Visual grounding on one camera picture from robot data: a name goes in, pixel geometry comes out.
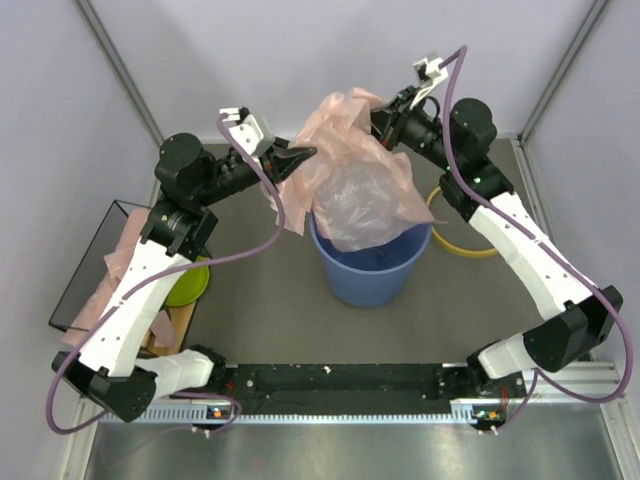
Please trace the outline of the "aluminium frame rail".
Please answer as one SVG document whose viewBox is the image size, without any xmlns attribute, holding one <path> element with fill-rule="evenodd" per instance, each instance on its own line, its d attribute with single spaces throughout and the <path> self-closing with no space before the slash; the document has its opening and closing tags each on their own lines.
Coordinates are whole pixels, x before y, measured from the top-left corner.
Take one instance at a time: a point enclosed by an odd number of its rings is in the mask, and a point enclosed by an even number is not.
<svg viewBox="0 0 640 480">
<path fill-rule="evenodd" d="M 123 423 L 69 440 L 64 479 L 635 479 L 639 447 L 610 363 L 581 361 L 523 376 L 525 396 L 447 413 L 245 415 L 224 424 Z"/>
</svg>

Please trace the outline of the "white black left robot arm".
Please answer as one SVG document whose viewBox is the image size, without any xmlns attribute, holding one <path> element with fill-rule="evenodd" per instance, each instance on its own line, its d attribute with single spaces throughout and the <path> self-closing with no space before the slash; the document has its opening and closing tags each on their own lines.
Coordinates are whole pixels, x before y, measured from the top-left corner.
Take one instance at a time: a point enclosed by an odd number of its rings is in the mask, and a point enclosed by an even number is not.
<svg viewBox="0 0 640 480">
<path fill-rule="evenodd" d="M 180 277 L 208 265 L 198 257 L 218 223 L 210 205 L 259 181 L 275 186 L 316 152 L 279 137 L 255 137 L 217 159 L 191 133 L 165 140 L 155 168 L 161 196 L 104 313 L 72 351 L 54 358 L 56 381 L 66 381 L 124 422 L 185 390 L 220 394 L 227 382 L 225 360 L 212 350 L 196 346 L 141 359 L 139 347 Z"/>
</svg>

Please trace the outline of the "blue trash bin yellow rim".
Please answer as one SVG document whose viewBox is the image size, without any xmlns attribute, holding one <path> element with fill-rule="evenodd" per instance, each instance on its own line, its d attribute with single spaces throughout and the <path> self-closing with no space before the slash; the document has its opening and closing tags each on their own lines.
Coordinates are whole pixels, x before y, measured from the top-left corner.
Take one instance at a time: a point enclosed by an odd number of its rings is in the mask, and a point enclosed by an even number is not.
<svg viewBox="0 0 640 480">
<path fill-rule="evenodd" d="M 384 245 L 342 252 L 320 235 L 313 216 L 307 226 L 329 290 L 357 308 L 381 307 L 398 296 L 432 237 L 429 224 L 418 224 Z"/>
</svg>

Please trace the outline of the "green plate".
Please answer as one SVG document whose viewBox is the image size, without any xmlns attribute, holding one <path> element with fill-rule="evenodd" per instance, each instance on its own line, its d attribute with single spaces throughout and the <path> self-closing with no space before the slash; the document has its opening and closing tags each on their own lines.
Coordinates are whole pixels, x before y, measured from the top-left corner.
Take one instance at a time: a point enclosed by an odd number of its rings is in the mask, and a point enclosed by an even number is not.
<svg viewBox="0 0 640 480">
<path fill-rule="evenodd" d="M 165 304 L 168 307 L 177 308 L 197 301 L 207 289 L 209 280 L 208 266 L 185 271 L 170 290 Z"/>
</svg>

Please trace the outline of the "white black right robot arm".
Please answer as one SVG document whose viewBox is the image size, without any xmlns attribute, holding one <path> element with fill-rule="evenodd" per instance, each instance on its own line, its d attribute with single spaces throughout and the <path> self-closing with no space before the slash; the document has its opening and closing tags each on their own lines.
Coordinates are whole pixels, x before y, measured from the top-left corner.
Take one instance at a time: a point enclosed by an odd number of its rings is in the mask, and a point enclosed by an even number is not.
<svg viewBox="0 0 640 480">
<path fill-rule="evenodd" d="M 561 370 L 607 339 L 614 320 L 602 302 L 608 300 L 614 309 L 620 309 L 620 292 L 609 286 L 593 295 L 562 262 L 554 261 L 557 249 L 542 250 L 548 238 L 488 157 L 497 130 L 485 103 L 474 98 L 457 101 L 450 110 L 450 132 L 463 180 L 490 202 L 489 207 L 479 204 L 455 181 L 445 155 L 441 119 L 429 116 L 421 104 L 411 103 L 417 93 L 416 88 L 408 87 L 392 101 L 372 109 L 374 137 L 387 149 L 403 144 L 444 170 L 439 186 L 445 200 L 496 248 L 542 318 L 540 325 L 472 354 L 466 372 L 469 388 L 487 396 L 513 373 L 534 368 Z"/>
</svg>

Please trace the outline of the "pink plastic trash bag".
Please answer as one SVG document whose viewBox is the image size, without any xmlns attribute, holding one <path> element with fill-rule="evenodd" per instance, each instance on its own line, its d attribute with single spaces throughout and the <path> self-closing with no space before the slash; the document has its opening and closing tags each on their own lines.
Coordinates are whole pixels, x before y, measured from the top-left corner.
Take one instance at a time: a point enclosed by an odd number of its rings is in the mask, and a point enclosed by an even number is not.
<svg viewBox="0 0 640 480">
<path fill-rule="evenodd" d="M 311 213 L 322 237 L 354 252 L 436 221 L 414 185 L 408 156 L 372 135 L 370 114 L 383 104 L 360 88 L 334 92 L 306 120 L 292 145 L 317 153 L 279 186 L 287 230 L 302 235 Z"/>
<path fill-rule="evenodd" d="M 113 296 L 149 276 L 142 272 L 125 278 L 147 216 L 148 210 L 135 204 L 115 201 L 110 205 L 51 318 L 64 331 L 64 344 L 77 345 L 106 312 Z"/>
</svg>

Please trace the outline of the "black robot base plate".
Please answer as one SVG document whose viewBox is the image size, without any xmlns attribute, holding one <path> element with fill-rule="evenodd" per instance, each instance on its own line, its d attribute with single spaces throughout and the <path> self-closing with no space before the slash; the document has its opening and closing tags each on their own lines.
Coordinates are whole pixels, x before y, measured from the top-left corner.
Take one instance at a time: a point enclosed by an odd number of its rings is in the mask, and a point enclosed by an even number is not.
<svg viewBox="0 0 640 480">
<path fill-rule="evenodd" d="M 501 407 L 525 396 L 521 374 L 486 380 L 466 365 L 239 364 L 182 395 L 222 395 L 245 415 L 401 415 L 447 413 L 453 400 Z"/>
</svg>

